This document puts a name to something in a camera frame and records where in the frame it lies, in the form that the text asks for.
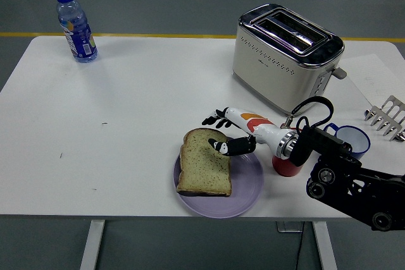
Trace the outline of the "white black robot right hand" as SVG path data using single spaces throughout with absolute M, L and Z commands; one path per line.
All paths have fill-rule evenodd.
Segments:
M 224 156 L 239 156 L 252 153 L 257 144 L 266 144 L 274 156 L 287 159 L 296 139 L 296 131 L 280 128 L 270 120 L 245 110 L 227 107 L 215 110 L 202 122 L 203 125 L 215 125 L 228 128 L 232 125 L 247 133 L 246 137 L 234 138 L 226 142 L 209 139 L 209 144 Z

